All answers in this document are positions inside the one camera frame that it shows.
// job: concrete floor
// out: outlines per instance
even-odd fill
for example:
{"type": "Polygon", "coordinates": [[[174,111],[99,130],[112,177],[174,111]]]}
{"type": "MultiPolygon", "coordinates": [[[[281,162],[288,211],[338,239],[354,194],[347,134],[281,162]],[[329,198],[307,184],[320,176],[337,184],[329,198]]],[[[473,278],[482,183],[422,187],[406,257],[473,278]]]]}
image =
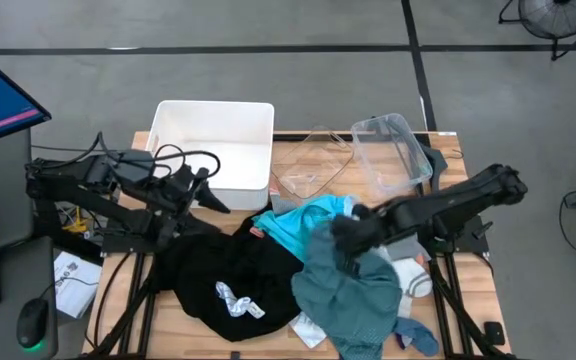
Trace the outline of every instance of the concrete floor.
{"type": "MultiPolygon", "coordinates": [[[[414,0],[420,44],[547,44],[497,25],[503,3],[414,0]]],[[[407,43],[392,0],[0,0],[1,49],[407,43]]],[[[459,133],[470,173],[509,164],[530,189],[512,209],[484,213],[514,352],[576,359],[576,253],[557,224],[561,196],[576,189],[576,52],[555,63],[548,52],[423,53],[423,62],[437,127],[459,133]]],[[[277,129],[348,129],[389,112],[425,129],[409,52],[18,55],[0,56],[0,67],[53,113],[33,129],[42,145],[87,147],[104,131],[129,146],[165,99],[271,102],[277,129]]],[[[564,226],[576,243],[576,212],[564,226]]],[[[78,353],[86,322],[60,326],[58,357],[78,353]]]]}

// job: fabric pile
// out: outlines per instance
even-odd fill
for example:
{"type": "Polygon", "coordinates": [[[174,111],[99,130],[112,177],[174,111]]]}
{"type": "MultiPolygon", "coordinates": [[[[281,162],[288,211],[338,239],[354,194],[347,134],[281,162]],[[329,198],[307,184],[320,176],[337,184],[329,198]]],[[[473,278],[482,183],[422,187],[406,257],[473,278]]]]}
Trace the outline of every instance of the fabric pile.
{"type": "Polygon", "coordinates": [[[380,359],[395,334],[402,349],[433,356],[430,330],[410,319],[414,298],[432,282],[416,236],[354,259],[335,246],[330,223],[351,216],[351,196],[323,195],[297,206],[271,186],[270,204],[233,234],[186,236],[158,265],[184,311],[217,334],[240,341],[290,324],[313,348],[329,337],[346,360],[380,359]]]}

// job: wooden table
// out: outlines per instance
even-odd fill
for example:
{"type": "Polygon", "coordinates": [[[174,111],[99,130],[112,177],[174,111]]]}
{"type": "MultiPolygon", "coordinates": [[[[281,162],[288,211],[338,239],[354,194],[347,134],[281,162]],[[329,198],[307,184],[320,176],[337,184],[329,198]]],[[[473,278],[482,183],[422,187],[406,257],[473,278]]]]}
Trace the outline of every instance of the wooden table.
{"type": "MultiPolygon", "coordinates": [[[[458,158],[460,153],[459,141],[455,133],[428,133],[430,145],[439,149],[448,162],[448,169],[441,175],[440,186],[447,187],[461,182],[467,178],[463,159],[458,158]]],[[[148,138],[148,132],[137,132],[133,141],[133,148],[144,149],[148,138]]],[[[280,159],[288,151],[299,144],[298,142],[275,142],[273,145],[273,159],[280,159]]],[[[288,196],[285,189],[280,189],[282,196],[288,196]]],[[[380,199],[376,199],[366,185],[362,169],[354,160],[346,166],[326,190],[327,193],[336,195],[357,194],[362,202],[367,205],[375,205],[380,199]]],[[[139,208],[143,204],[128,197],[123,197],[120,203],[126,207],[139,208]]],[[[219,214],[206,209],[194,209],[197,217],[215,224],[226,233],[232,233],[237,229],[241,221],[249,216],[248,211],[233,211],[231,214],[219,214]]],[[[95,317],[103,290],[106,288],[110,274],[116,268],[123,254],[113,254],[104,261],[103,272],[100,279],[97,297],[93,306],[93,316],[88,324],[90,337],[94,333],[95,317]]],[[[108,292],[108,298],[102,310],[100,322],[100,341],[103,336],[114,326],[126,307],[130,282],[133,274],[135,255],[123,265],[112,287],[108,292]]],[[[145,269],[150,266],[151,258],[147,257],[145,269]]],[[[464,306],[470,313],[477,325],[483,327],[485,321],[498,321],[503,324],[503,318],[494,281],[490,269],[477,257],[471,254],[455,254],[457,273],[461,285],[464,306]]],[[[129,352],[136,352],[139,334],[141,330],[143,305],[135,316],[132,326],[129,352]]],[[[462,352],[459,342],[459,332],[456,318],[450,307],[448,320],[455,352],[462,352]]],[[[412,318],[426,325],[440,340],[437,314],[432,296],[415,299],[413,301],[412,318]]],[[[500,349],[510,352],[508,341],[500,349]]],[[[90,346],[85,343],[83,351],[90,351],[90,346]]],[[[154,317],[148,345],[149,359],[229,359],[233,351],[241,353],[241,358],[246,359],[272,359],[272,358],[300,358],[300,359],[338,359],[332,343],[328,340],[319,344],[314,349],[308,349],[297,337],[289,326],[272,334],[231,343],[222,339],[199,319],[189,317],[184,313],[179,301],[171,291],[160,293],[156,298],[154,317]]],[[[425,357],[416,350],[409,348],[403,351],[396,344],[393,336],[384,343],[384,359],[424,359],[425,357]]],[[[443,349],[434,358],[443,358],[443,349]]]]}

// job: black cloth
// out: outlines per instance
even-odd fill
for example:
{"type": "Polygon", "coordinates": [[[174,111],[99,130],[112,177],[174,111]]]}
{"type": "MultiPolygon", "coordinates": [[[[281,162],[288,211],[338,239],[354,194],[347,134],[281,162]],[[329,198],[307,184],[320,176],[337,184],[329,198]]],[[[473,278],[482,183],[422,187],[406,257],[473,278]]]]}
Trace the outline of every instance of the black cloth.
{"type": "Polygon", "coordinates": [[[164,288],[177,295],[184,311],[201,319],[224,339],[240,341],[284,327],[301,310],[290,279],[303,263],[270,236],[249,232],[251,218],[231,236],[223,233],[186,236],[161,254],[164,288]],[[250,297],[265,315],[231,317],[215,285],[228,285],[237,298],[250,297]]]}

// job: computer mouse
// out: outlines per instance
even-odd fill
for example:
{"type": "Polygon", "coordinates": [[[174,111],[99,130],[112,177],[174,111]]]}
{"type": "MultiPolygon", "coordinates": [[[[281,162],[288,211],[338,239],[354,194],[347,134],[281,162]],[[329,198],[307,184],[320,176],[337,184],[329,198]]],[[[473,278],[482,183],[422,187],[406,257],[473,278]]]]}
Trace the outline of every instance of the computer mouse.
{"type": "Polygon", "coordinates": [[[24,304],[17,318],[17,341],[24,348],[37,345],[46,335],[48,301],[36,298],[24,304]]]}

